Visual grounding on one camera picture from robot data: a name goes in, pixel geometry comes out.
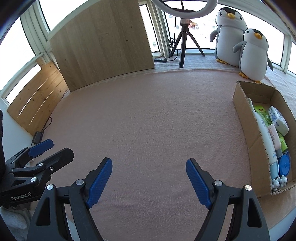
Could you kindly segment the white gloved left hand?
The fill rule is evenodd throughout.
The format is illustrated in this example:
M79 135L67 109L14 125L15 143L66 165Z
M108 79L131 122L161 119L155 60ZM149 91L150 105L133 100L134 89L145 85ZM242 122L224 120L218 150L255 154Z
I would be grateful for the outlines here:
M27 239L31 215L26 208L18 210L1 207L1 216L16 240Z

